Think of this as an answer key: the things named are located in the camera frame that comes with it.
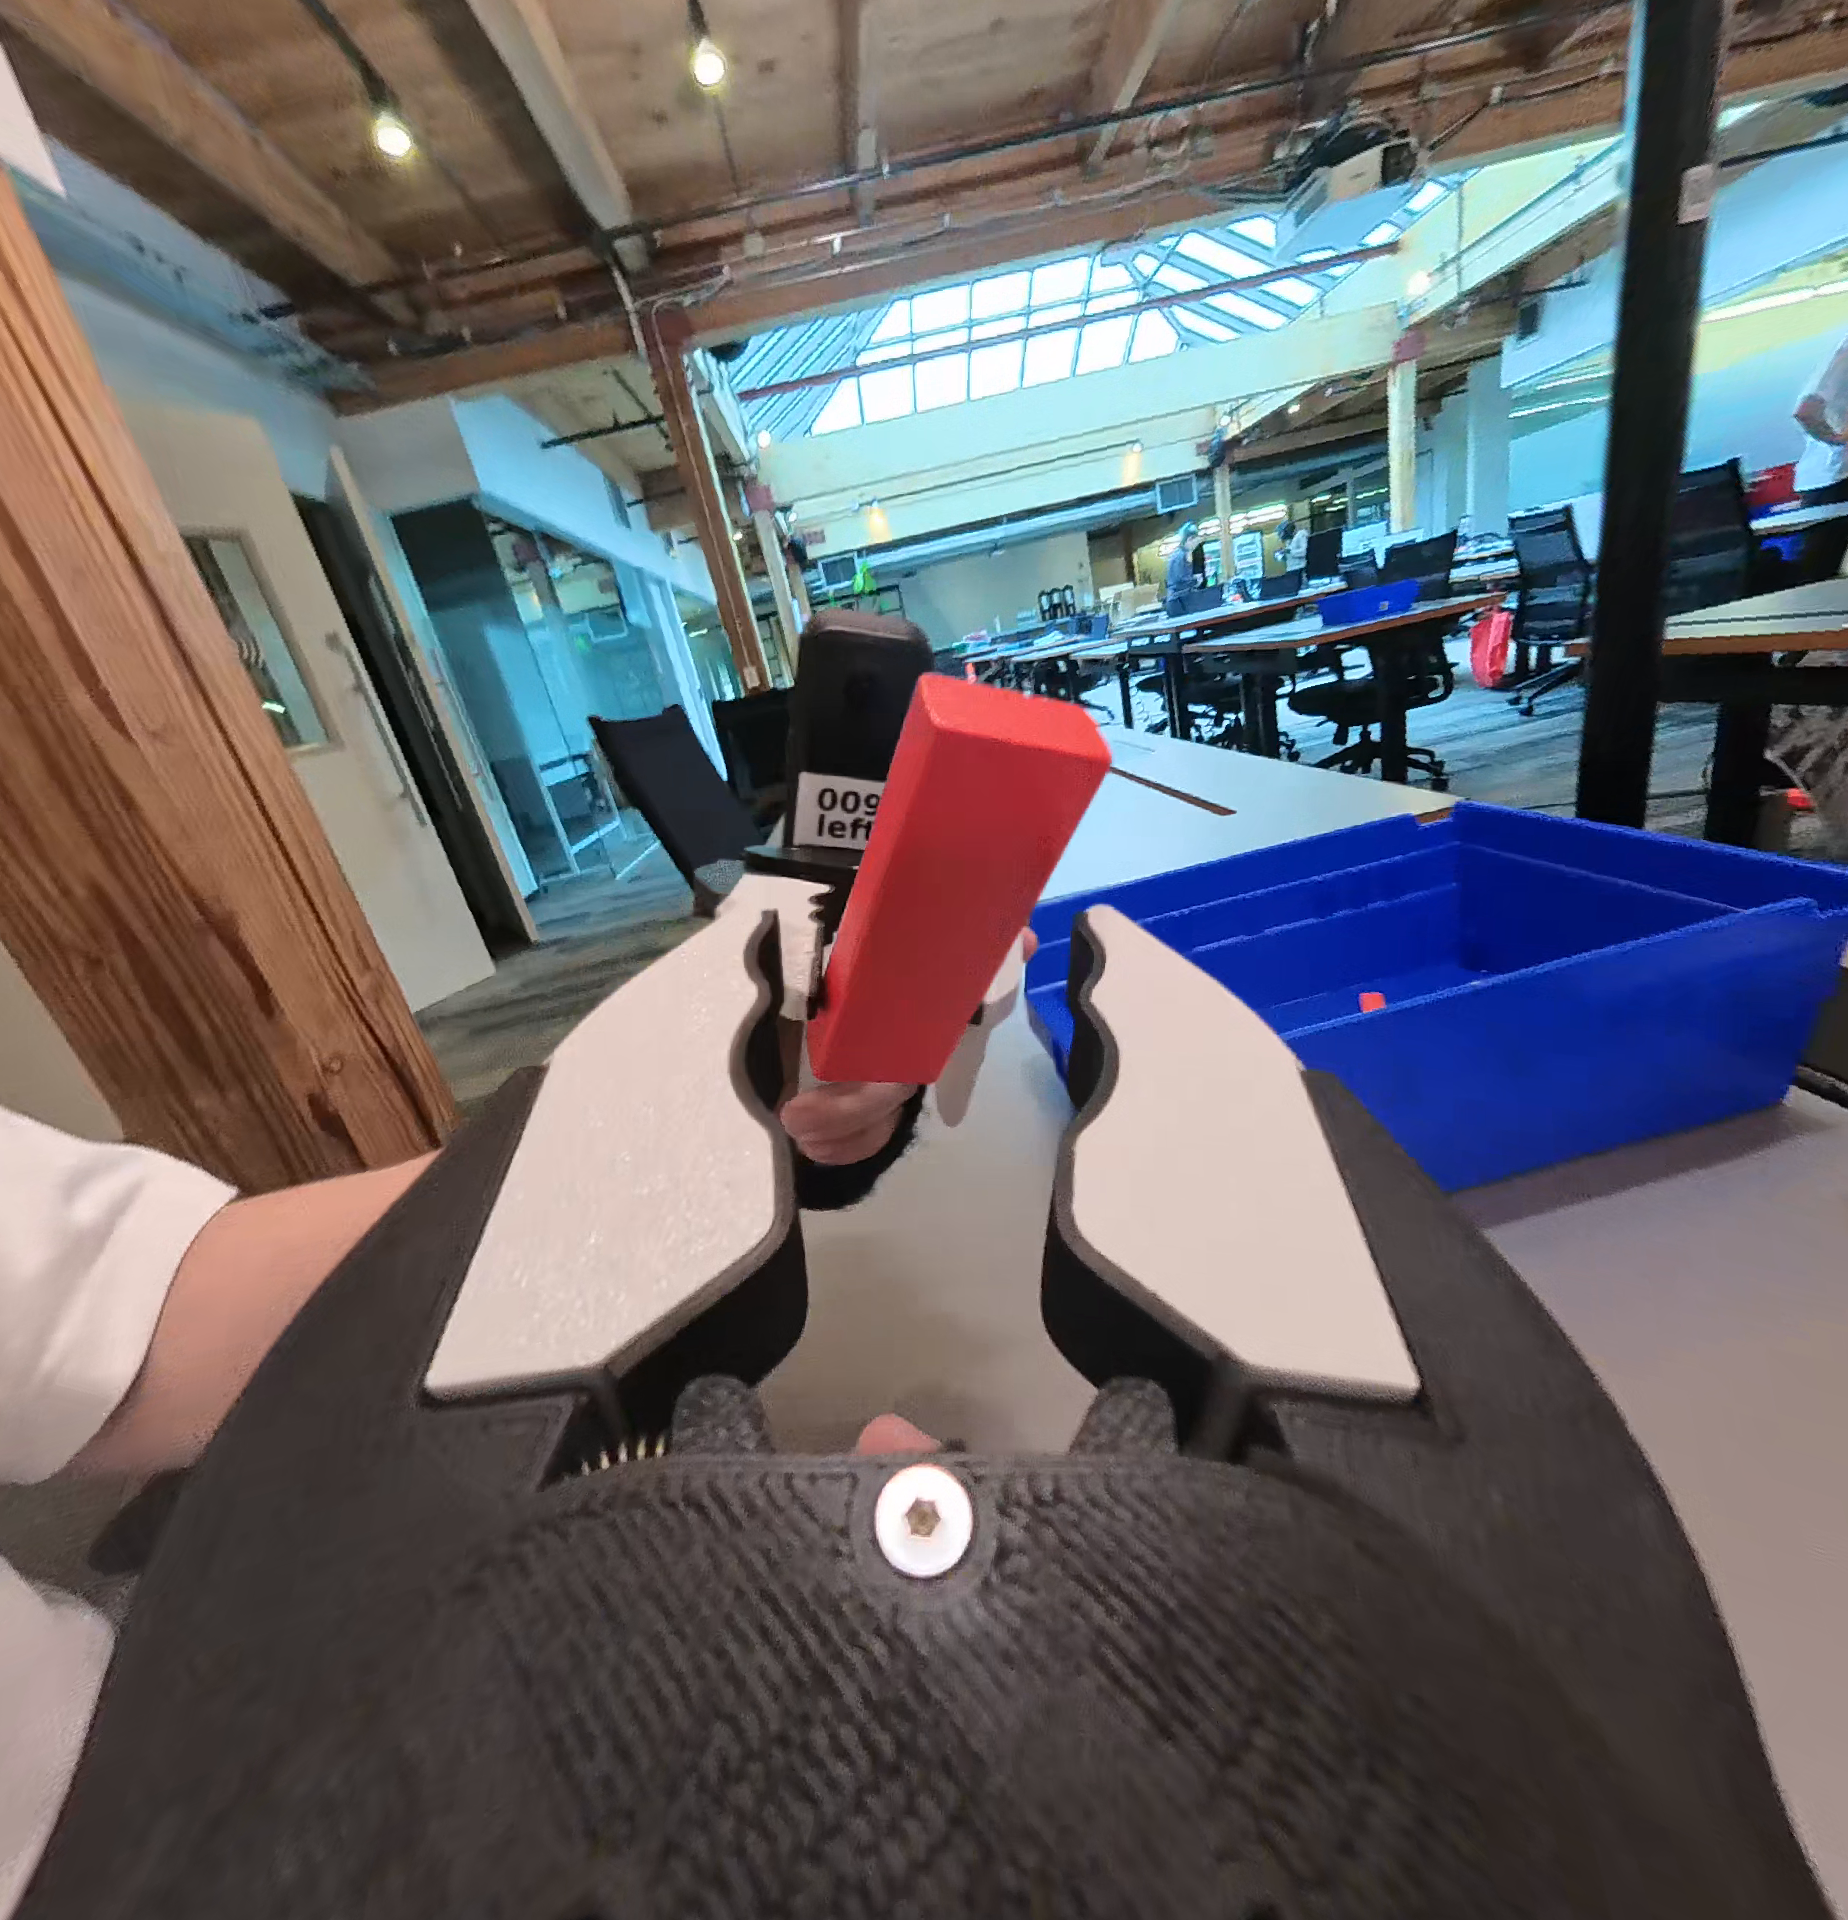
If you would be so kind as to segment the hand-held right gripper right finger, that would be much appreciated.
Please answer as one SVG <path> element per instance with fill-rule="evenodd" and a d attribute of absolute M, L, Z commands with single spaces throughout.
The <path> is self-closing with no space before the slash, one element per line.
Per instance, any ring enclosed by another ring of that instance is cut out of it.
<path fill-rule="evenodd" d="M 1401 1407 L 1422 1376 L 1292 1048 L 1108 904 L 1079 912 L 1039 1313 L 1084 1380 Z"/>

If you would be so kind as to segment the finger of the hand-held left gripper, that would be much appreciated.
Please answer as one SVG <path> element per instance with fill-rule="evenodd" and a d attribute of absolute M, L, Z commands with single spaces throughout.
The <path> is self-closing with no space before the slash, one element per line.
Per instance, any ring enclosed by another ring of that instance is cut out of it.
<path fill-rule="evenodd" d="M 1018 1005 L 1026 981 L 1026 970 L 1035 956 L 1037 936 L 1023 928 L 1011 942 L 996 976 L 984 989 L 984 998 L 966 1024 L 957 1044 L 952 1048 L 935 1086 L 935 1116 L 947 1128 L 957 1128 L 969 1109 L 976 1091 L 989 1036 L 1009 1017 Z"/>
<path fill-rule="evenodd" d="M 838 929 L 838 887 L 789 887 L 777 905 L 781 1053 L 803 1053 L 807 1024 L 822 1001 L 825 956 Z"/>

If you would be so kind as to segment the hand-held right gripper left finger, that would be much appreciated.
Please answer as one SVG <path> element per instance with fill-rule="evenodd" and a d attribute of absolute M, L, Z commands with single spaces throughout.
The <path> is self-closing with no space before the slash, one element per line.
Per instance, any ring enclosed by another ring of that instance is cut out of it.
<path fill-rule="evenodd" d="M 436 1401 L 610 1380 L 668 1403 L 698 1373 L 764 1380 L 809 1283 L 774 1075 L 777 900 L 723 912 L 558 1044 L 464 1264 Z"/>

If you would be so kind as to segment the red rectangular block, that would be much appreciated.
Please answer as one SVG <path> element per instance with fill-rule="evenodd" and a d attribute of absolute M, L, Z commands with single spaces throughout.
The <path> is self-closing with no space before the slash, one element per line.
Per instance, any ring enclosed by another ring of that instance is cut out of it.
<path fill-rule="evenodd" d="M 1078 703 L 916 684 L 805 1024 L 819 1082 L 941 1078 L 1110 766 Z"/>

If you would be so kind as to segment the person's left forearm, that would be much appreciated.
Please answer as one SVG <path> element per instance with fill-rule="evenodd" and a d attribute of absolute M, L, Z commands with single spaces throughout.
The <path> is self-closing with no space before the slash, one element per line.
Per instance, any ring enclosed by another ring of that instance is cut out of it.
<path fill-rule="evenodd" d="M 436 1158 L 428 1151 L 218 1210 L 176 1266 L 120 1403 L 65 1474 L 143 1478 L 194 1463 L 305 1304 Z"/>

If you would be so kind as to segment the person's left hand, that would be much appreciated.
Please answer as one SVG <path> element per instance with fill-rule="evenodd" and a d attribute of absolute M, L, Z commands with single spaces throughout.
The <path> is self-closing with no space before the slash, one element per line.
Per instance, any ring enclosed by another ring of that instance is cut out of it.
<path fill-rule="evenodd" d="M 903 1082 L 813 1082 L 791 1091 L 777 1119 L 791 1147 L 817 1168 L 849 1168 L 902 1154 L 912 1140 L 922 1086 Z"/>

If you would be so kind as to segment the black folding chair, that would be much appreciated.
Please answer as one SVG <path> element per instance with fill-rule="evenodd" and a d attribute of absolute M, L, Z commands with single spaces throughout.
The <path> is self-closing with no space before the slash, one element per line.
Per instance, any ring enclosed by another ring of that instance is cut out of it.
<path fill-rule="evenodd" d="M 695 918 L 713 918 L 766 830 L 727 787 L 680 705 L 641 717 L 593 713 L 589 730 L 623 799 L 688 883 Z"/>

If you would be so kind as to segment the blue plastic bin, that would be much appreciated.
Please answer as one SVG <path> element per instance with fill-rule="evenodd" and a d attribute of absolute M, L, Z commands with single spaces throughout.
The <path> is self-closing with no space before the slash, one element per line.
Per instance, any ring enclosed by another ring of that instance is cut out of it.
<path fill-rule="evenodd" d="M 1764 1112 L 1848 947 L 1848 868 L 1459 801 L 1032 909 L 1032 1024 L 1064 1069 L 1069 931 L 1108 904 L 1335 1075 L 1441 1189 Z M 1359 1014 L 1357 994 L 1388 1005 Z"/>

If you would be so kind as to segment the long office desk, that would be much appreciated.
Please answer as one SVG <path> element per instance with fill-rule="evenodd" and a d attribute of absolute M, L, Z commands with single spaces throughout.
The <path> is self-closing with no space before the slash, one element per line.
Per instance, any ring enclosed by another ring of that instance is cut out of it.
<path fill-rule="evenodd" d="M 1030 637 L 971 644 L 960 650 L 949 668 L 982 684 L 1081 705 L 1088 715 L 1128 731 L 1295 760 L 1300 740 L 1292 735 L 1292 723 L 1322 727 L 1324 756 L 1333 748 L 1330 723 L 1290 709 L 1294 686 L 1327 674 L 1326 665 L 1314 664 L 1320 648 L 1344 645 L 1346 670 L 1359 674 L 1368 658 L 1357 642 L 1371 642 L 1391 625 L 1453 616 L 1457 623 L 1446 639 L 1453 668 L 1452 644 L 1484 612 L 1503 604 L 1501 590 L 1469 586 L 1417 612 L 1347 621 L 1347 590 L 1324 590 L 1303 593 L 1297 612 L 1236 604 L 1178 617 L 1130 619 L 1106 636 L 1046 630 Z M 1388 775 L 1373 777 L 1427 783 L 1422 775 L 1401 775 L 1395 727 L 1395 719 L 1383 726 Z"/>

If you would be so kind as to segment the white door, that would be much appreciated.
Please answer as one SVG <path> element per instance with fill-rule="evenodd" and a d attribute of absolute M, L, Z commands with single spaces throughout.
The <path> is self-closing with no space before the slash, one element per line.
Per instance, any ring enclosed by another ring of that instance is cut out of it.
<path fill-rule="evenodd" d="M 178 532 L 227 587 L 260 703 L 414 1012 L 493 976 L 493 960 L 416 780 L 391 750 L 328 570 L 261 426 L 126 398 L 129 431 Z"/>

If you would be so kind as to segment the black office chair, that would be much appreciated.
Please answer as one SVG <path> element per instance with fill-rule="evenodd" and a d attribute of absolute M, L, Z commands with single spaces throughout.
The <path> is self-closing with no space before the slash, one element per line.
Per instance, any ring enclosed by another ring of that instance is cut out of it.
<path fill-rule="evenodd" d="M 1446 530 L 1420 539 L 1395 539 L 1378 564 L 1350 562 L 1344 572 L 1352 601 L 1346 619 L 1390 617 L 1446 601 L 1457 544 L 1457 532 Z M 1383 627 L 1373 639 L 1357 639 L 1356 650 L 1368 660 L 1359 674 L 1346 670 L 1342 644 L 1316 650 L 1314 664 L 1324 665 L 1326 674 L 1295 684 L 1287 709 L 1292 715 L 1327 723 L 1332 744 L 1317 760 L 1322 769 L 1388 777 L 1385 726 L 1395 719 L 1401 775 L 1420 775 L 1432 790 L 1448 792 L 1446 763 L 1432 750 L 1409 744 L 1405 717 L 1413 709 L 1439 705 L 1453 693 L 1455 674 L 1446 642 L 1455 623 L 1453 616 L 1426 617 Z"/>
<path fill-rule="evenodd" d="M 1513 511 L 1507 532 L 1516 591 L 1505 688 L 1512 709 L 1533 717 L 1540 702 L 1584 680 L 1585 658 L 1568 648 L 1589 636 L 1594 562 L 1568 500 Z"/>

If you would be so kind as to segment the ceiling projector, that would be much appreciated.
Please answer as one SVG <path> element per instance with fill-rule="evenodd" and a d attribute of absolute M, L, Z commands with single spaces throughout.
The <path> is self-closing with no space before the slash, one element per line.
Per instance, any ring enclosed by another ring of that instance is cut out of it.
<path fill-rule="evenodd" d="M 1295 158 L 1282 212 L 1301 224 L 1327 205 L 1404 184 L 1417 158 L 1409 132 L 1376 119 L 1333 124 Z"/>

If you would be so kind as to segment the wooden-edged office desk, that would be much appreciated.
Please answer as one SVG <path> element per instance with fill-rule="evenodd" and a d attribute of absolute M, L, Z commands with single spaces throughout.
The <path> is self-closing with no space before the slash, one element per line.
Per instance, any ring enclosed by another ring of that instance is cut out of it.
<path fill-rule="evenodd" d="M 1750 848 L 1775 766 L 1775 715 L 1848 715 L 1848 575 L 1671 616 L 1606 608 L 1578 653 L 1585 703 L 1575 815 L 1639 828 L 1660 709 L 1708 707 L 1703 836 Z M 1848 726 L 1834 723 L 1832 738 L 1848 741 Z"/>

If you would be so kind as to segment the black metal pole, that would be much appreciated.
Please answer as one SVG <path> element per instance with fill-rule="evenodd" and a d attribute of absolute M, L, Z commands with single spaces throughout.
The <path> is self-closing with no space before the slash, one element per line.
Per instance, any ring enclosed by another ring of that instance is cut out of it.
<path fill-rule="evenodd" d="M 1610 357 L 1598 584 L 1573 810 L 1645 820 L 1661 595 L 1685 441 L 1727 1 L 1631 5 L 1626 203 Z"/>

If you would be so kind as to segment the wooden post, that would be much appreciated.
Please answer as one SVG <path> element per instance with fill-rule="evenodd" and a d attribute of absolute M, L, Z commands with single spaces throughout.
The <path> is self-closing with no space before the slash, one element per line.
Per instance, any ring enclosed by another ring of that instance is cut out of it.
<path fill-rule="evenodd" d="M 240 1187 L 455 1128 L 2 161 L 0 944 L 124 1138 Z"/>

